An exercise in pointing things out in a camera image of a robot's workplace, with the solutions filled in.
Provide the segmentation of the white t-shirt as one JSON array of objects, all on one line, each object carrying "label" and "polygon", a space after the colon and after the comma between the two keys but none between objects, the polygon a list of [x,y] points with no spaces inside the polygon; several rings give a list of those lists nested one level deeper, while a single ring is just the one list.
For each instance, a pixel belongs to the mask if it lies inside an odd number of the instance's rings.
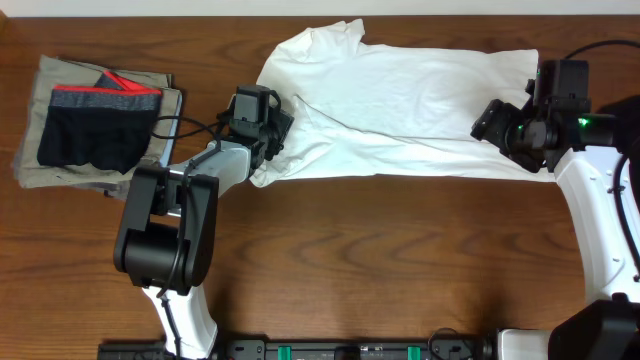
[{"label": "white t-shirt", "polygon": [[493,99],[521,106],[534,50],[367,45],[361,20],[309,28],[278,44],[258,77],[294,122],[284,147],[252,176],[454,176],[548,182],[471,136]]}]

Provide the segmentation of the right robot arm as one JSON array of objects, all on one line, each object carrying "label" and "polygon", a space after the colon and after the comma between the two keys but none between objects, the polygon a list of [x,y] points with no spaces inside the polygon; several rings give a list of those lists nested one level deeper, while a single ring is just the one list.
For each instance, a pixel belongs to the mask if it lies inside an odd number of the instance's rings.
[{"label": "right robot arm", "polygon": [[492,100],[471,135],[554,176],[579,244],[586,306],[551,331],[498,331],[476,347],[481,359],[639,356],[639,99],[592,112],[581,52],[542,62],[526,104]]}]

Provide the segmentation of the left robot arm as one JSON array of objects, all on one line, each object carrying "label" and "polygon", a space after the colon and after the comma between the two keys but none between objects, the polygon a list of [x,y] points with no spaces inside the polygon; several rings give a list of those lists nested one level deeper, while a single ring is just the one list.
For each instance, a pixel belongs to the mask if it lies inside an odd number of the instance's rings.
[{"label": "left robot arm", "polygon": [[218,326],[202,283],[212,261],[219,198],[284,147],[293,117],[266,88],[239,89],[209,126],[206,149],[133,175],[116,238],[115,268],[152,301],[162,343],[108,343],[101,359],[208,359]]}]

